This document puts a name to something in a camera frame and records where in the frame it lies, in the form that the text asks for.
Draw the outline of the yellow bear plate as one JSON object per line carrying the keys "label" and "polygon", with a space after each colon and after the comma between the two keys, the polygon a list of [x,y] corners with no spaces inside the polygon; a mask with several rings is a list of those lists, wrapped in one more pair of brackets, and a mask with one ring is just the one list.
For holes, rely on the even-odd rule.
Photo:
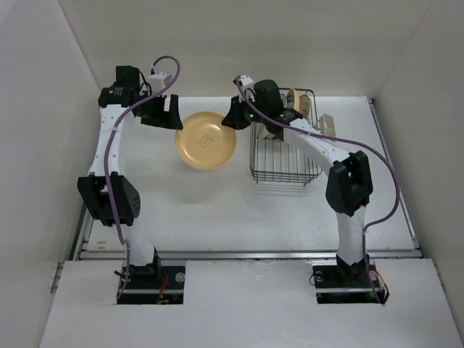
{"label": "yellow bear plate", "polygon": [[236,131],[222,124],[216,112],[196,112],[183,120],[183,129],[175,132],[179,157],[197,170],[216,170],[234,154]]}

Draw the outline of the plate with lettered rim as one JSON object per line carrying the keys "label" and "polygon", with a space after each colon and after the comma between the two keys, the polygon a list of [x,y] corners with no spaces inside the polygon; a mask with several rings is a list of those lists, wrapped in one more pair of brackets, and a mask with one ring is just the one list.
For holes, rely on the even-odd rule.
{"label": "plate with lettered rim", "polygon": [[286,107],[288,109],[299,111],[299,108],[300,108],[299,94],[297,90],[294,88],[290,88],[287,92]]}

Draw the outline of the cream plate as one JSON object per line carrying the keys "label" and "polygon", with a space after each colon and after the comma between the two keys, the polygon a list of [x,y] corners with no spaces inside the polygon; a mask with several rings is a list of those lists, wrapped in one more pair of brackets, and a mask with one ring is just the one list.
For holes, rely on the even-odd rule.
{"label": "cream plate", "polygon": [[257,131],[258,139],[276,139],[276,135],[272,134],[264,124],[259,127]]}

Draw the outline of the white plate green rim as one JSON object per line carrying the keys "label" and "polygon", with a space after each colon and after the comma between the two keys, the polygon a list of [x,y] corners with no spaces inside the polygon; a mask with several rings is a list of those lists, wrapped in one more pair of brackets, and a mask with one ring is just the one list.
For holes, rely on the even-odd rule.
{"label": "white plate green rim", "polygon": [[312,102],[308,95],[301,95],[299,97],[299,113],[304,119],[308,119],[311,115]]}

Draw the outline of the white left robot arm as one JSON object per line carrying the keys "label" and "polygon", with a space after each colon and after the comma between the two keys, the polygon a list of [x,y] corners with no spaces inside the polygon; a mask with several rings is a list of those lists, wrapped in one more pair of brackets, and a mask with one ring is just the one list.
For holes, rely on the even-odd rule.
{"label": "white left robot arm", "polygon": [[126,178],[128,139],[135,121],[168,130],[180,130],[178,96],[166,96],[179,72],[151,70],[148,78],[137,68],[120,65],[115,82],[101,90],[98,98],[100,129],[94,160],[87,175],[78,178],[77,188],[91,217],[117,234],[126,252],[125,281],[140,281],[155,287],[162,279],[157,250],[131,231],[141,213],[141,197]]}

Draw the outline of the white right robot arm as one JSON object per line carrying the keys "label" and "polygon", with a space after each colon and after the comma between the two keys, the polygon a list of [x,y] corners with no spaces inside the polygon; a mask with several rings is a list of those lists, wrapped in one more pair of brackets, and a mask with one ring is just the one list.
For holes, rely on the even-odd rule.
{"label": "white right robot arm", "polygon": [[336,277],[346,286],[353,285],[368,263],[363,228],[373,184],[367,155],[341,148],[315,130],[297,109],[285,107],[275,81],[255,82],[248,75],[238,75],[233,82],[239,94],[231,100],[224,126],[243,130],[252,123],[262,123],[269,133],[300,150],[327,175],[326,201],[336,213],[339,232]]}

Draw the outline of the beige cutlery holder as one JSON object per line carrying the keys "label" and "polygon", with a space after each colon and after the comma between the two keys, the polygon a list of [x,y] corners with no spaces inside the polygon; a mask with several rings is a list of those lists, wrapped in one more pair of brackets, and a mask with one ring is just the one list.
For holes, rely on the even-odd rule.
{"label": "beige cutlery holder", "polygon": [[336,137],[334,118],[329,114],[322,114],[316,123],[316,130],[324,136]]}

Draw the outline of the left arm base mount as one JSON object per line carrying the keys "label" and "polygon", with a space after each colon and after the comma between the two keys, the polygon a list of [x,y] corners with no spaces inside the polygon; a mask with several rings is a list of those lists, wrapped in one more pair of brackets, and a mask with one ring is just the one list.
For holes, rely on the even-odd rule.
{"label": "left arm base mount", "polygon": [[186,280],[185,265],[162,265],[159,270],[147,266],[130,266],[128,282],[125,271],[120,278],[118,305],[181,305]]}

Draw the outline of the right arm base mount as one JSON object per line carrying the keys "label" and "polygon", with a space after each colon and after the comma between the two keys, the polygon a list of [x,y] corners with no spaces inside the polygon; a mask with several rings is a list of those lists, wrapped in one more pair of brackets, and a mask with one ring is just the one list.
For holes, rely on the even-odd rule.
{"label": "right arm base mount", "polygon": [[309,281],[319,305],[384,305],[389,299],[389,288],[375,265],[370,265],[369,272],[361,265],[353,274],[338,265],[315,264],[312,270]]}

